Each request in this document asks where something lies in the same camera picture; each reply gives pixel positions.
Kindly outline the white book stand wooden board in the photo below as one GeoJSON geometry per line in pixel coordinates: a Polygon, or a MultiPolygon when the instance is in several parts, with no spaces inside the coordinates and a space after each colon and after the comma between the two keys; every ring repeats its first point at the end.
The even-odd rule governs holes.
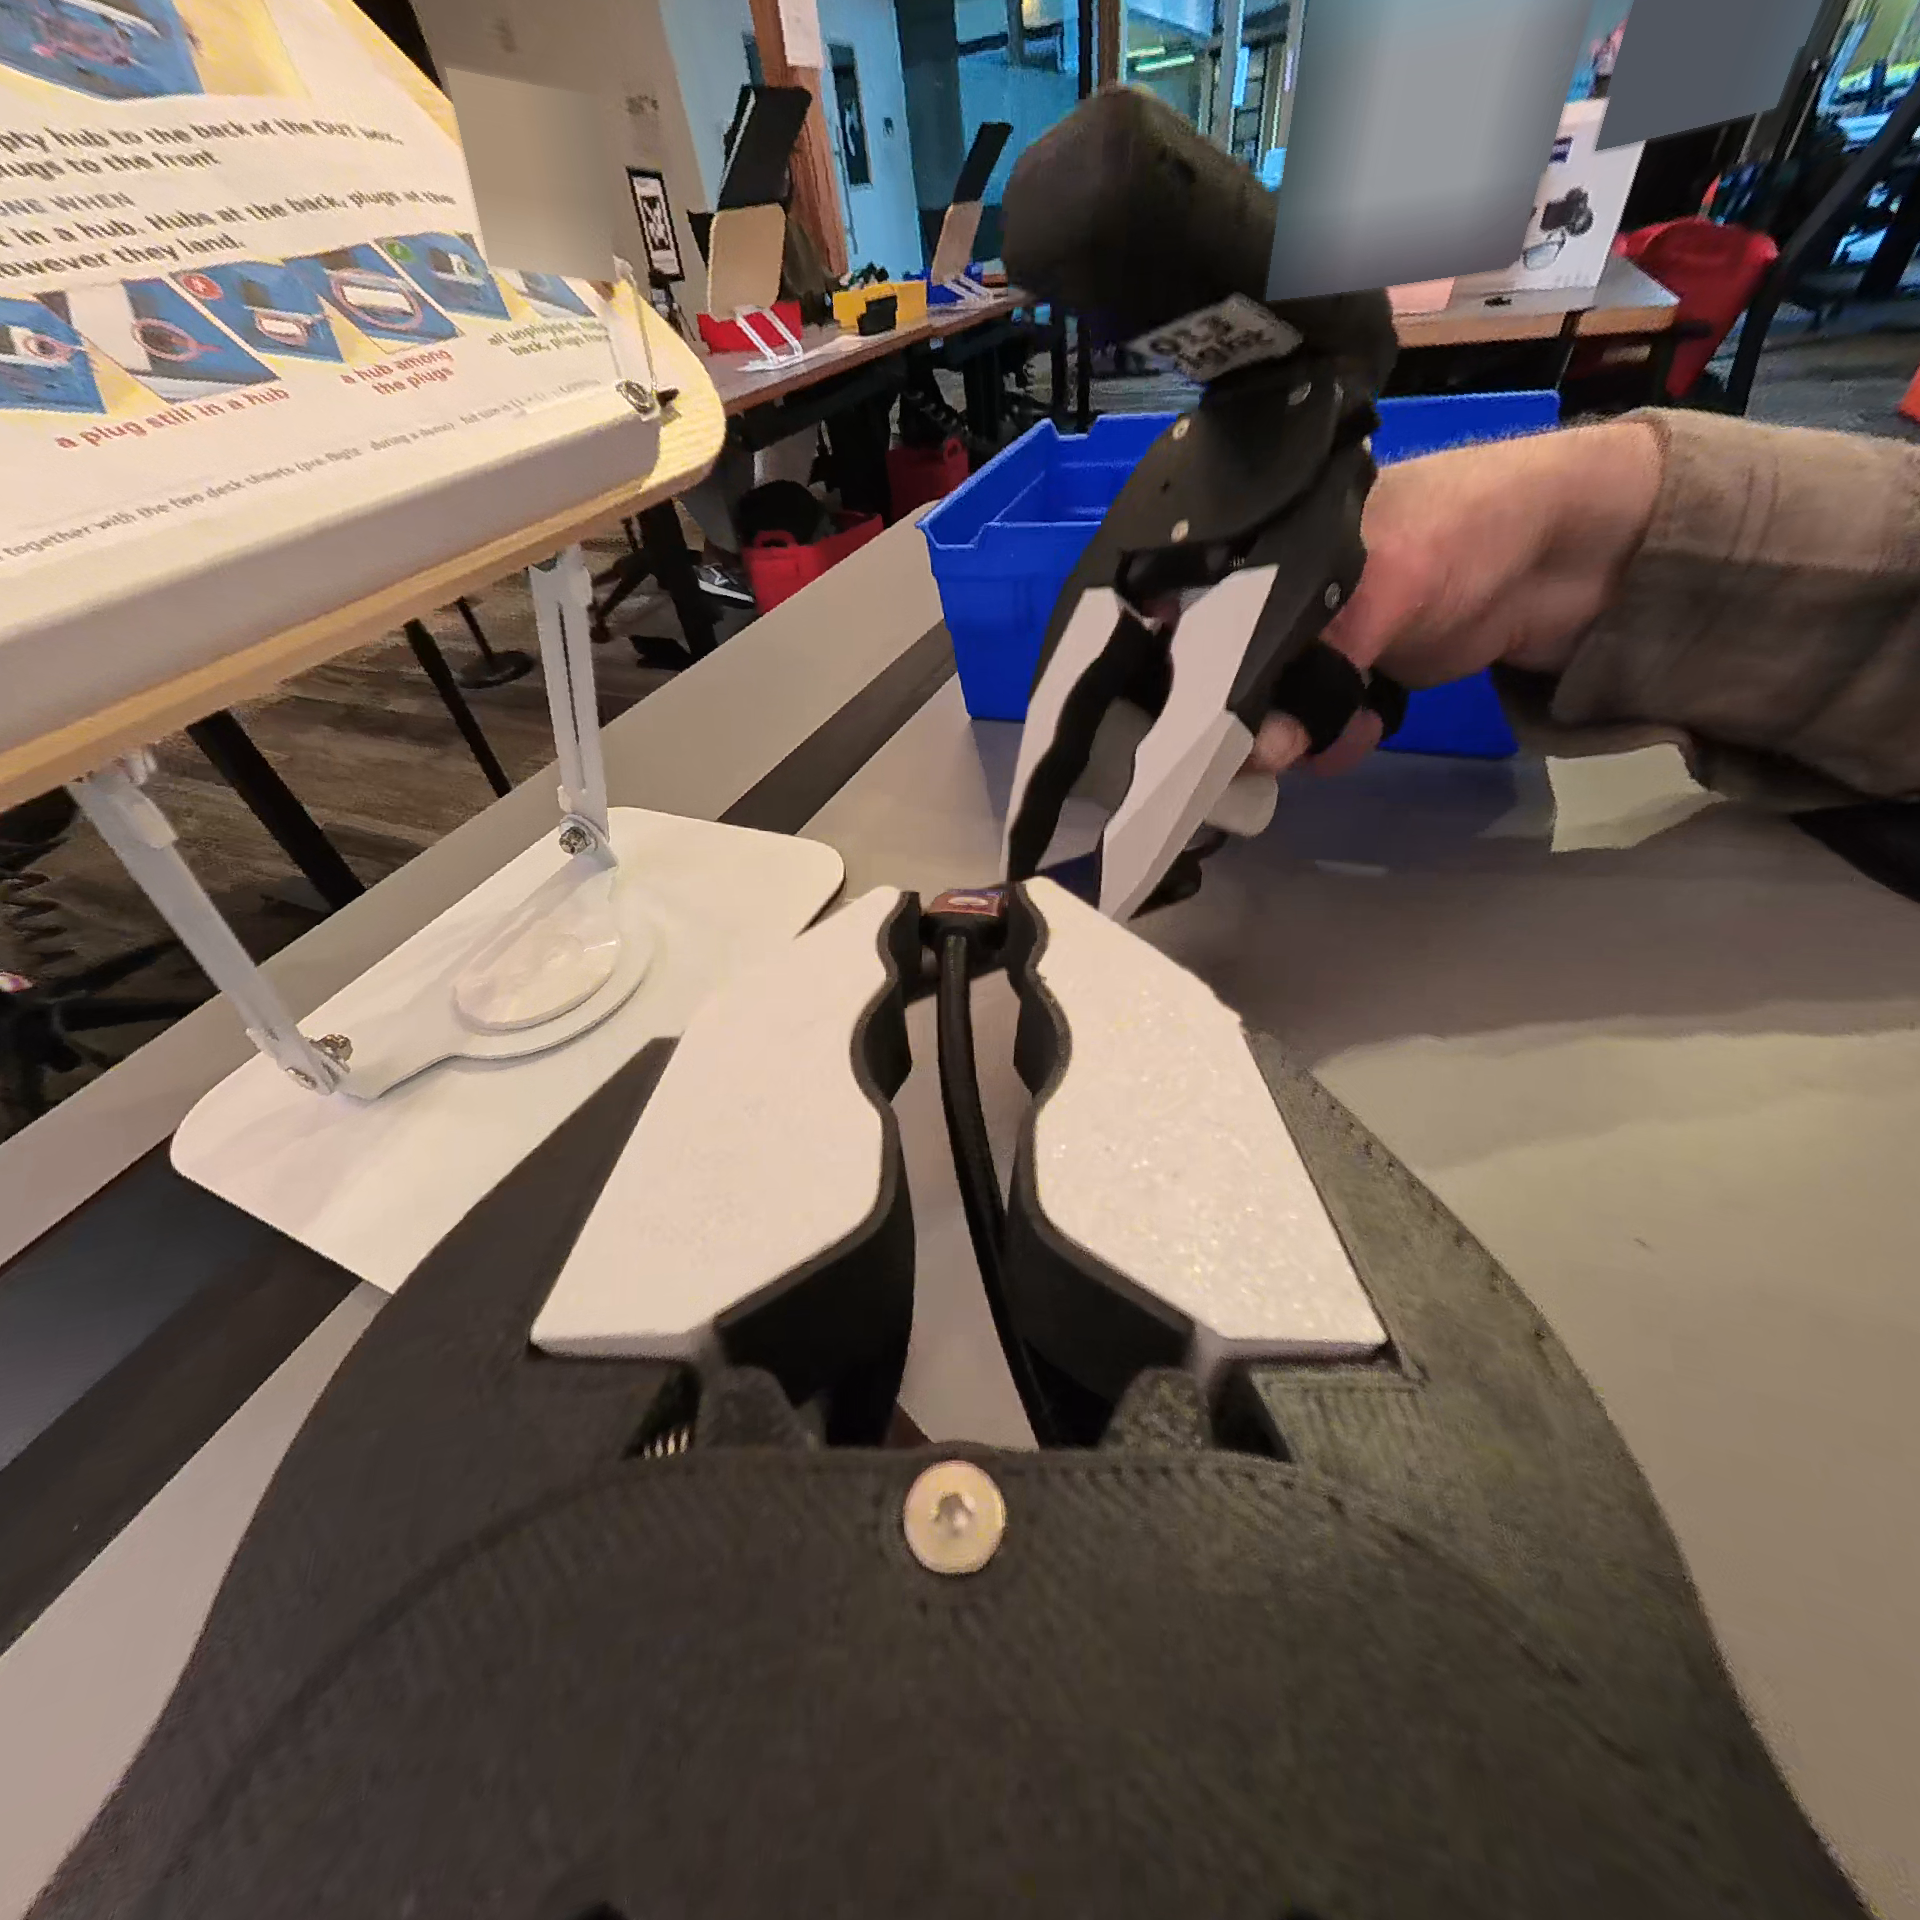
{"type": "Polygon", "coordinates": [[[724,436],[705,374],[646,310],[638,267],[621,274],[640,320],[660,325],[646,486],[594,494],[5,748],[5,804],[65,789],[247,1037],[242,1064],[181,1117],[172,1168],[370,1284],[396,1287],[609,1071],[675,1037],[714,975],[804,928],[846,875],[823,847],[609,804],[583,541],[704,479],[724,436]],[[528,852],[294,1014],[187,869],[149,789],[149,748],[515,569],[528,570],[560,795],[537,804],[528,852]]]}

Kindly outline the black stanchion post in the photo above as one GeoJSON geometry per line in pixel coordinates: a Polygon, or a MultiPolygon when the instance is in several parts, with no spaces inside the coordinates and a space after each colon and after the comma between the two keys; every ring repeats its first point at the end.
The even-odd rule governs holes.
{"type": "Polygon", "coordinates": [[[456,685],[465,693],[493,693],[499,688],[527,679],[537,669],[537,659],[513,650],[495,646],[480,626],[479,613],[465,598],[453,603],[458,622],[471,641],[471,659],[456,675],[456,685]]]}

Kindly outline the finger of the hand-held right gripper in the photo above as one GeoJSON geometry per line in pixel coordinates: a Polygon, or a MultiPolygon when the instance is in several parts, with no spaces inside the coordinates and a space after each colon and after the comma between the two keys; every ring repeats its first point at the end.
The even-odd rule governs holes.
{"type": "Polygon", "coordinates": [[[1094,776],[1098,737],[1164,700],[1164,634],[1112,589],[1089,589],[1042,651],[1003,822],[999,880],[1036,878],[1069,799],[1094,776]]]}
{"type": "Polygon", "coordinates": [[[1273,569],[1246,569],[1204,591],[1170,640],[1170,690],[1139,735],[1131,776],[1098,840],[1096,908],[1131,917],[1196,833],[1256,837],[1273,819],[1273,776],[1248,776],[1254,724],[1234,712],[1273,569]]]}

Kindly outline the blue plastic bin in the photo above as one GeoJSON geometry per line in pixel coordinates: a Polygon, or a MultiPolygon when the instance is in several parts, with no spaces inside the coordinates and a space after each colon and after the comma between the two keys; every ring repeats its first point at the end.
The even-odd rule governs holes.
{"type": "MultiPolygon", "coordinates": [[[[1381,470],[1450,447],[1557,426],[1557,391],[1387,398],[1373,433],[1381,470]]],[[[1077,564],[1173,414],[1096,419],[1089,433],[1037,423],[918,526],[970,718],[1020,723],[1042,634],[1077,564]]]]}

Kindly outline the red fabric bin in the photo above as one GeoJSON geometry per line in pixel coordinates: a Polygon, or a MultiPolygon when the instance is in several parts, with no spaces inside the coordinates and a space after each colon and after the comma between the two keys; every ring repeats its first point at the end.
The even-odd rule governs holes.
{"type": "Polygon", "coordinates": [[[766,529],[742,546],[742,564],[756,613],[775,612],[804,585],[828,576],[863,546],[883,533],[880,514],[836,512],[814,541],[798,541],[787,529],[766,529]]]}
{"type": "Polygon", "coordinates": [[[965,486],[973,477],[973,448],[963,436],[940,441],[898,441],[883,455],[885,517],[901,522],[927,504],[965,486]]]}

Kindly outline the printed instruction sheet pad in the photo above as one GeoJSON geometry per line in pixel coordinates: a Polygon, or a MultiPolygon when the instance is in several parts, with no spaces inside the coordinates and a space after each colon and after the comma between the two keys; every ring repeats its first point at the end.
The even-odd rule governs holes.
{"type": "Polygon", "coordinates": [[[594,6],[5,6],[5,748],[657,461],[594,6]]]}

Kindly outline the red office chair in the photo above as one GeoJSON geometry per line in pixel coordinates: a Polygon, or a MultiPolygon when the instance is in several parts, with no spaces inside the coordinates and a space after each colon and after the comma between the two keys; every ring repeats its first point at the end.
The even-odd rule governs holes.
{"type": "Polygon", "coordinates": [[[1664,375],[1664,401],[1678,404],[1706,370],[1781,258],[1781,247],[1759,228],[1691,215],[1631,228],[1612,253],[1677,300],[1682,334],[1664,375]]]}

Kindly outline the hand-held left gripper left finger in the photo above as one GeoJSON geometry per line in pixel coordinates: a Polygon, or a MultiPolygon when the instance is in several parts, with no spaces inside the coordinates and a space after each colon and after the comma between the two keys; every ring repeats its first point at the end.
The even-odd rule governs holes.
{"type": "Polygon", "coordinates": [[[876,888],[689,1021],[531,1344],[570,1360],[760,1368],[828,1443],[880,1443],[913,1321],[894,1098],[918,900],[876,888]]]}

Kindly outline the tan board on stand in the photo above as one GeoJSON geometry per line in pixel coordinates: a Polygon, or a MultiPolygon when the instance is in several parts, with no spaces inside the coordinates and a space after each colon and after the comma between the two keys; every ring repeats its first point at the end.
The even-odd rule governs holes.
{"type": "Polygon", "coordinates": [[[799,87],[750,87],[708,218],[705,306],[733,314],[779,303],[787,236],[787,166],[811,96],[799,87]]]}
{"type": "Polygon", "coordinates": [[[927,267],[927,306],[983,304],[992,289],[973,272],[989,176],[1013,134],[1007,123],[984,123],[968,147],[927,267]]]}

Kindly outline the black usb cable orange plugs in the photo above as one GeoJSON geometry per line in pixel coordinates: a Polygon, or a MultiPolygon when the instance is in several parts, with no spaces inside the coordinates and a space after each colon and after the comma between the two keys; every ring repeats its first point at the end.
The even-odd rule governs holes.
{"type": "Polygon", "coordinates": [[[973,1039],[973,982],[1003,957],[1007,892],[965,888],[936,895],[922,909],[918,940],[931,955],[933,1068],[973,1264],[976,1270],[994,1344],[1041,1449],[1059,1444],[1059,1421],[1026,1339],[1013,1321],[1006,1284],[1006,1209],[994,1171],[973,1039]]]}

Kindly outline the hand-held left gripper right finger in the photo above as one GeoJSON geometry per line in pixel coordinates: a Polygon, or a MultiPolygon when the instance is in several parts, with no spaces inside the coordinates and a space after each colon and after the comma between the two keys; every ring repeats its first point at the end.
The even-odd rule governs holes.
{"type": "Polygon", "coordinates": [[[1173,1370],[1373,1365],[1387,1331],[1240,1018],[1050,880],[1006,917],[1026,1092],[1003,1284],[1066,1443],[1173,1370]]]}

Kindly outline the person's right hand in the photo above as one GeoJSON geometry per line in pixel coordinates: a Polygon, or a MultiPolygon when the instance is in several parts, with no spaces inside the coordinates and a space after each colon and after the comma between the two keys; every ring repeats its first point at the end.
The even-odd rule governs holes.
{"type": "Polygon", "coordinates": [[[1360,585],[1322,643],[1406,690],[1491,667],[1559,679],[1653,526],[1667,429],[1638,414],[1387,470],[1360,585]]]}

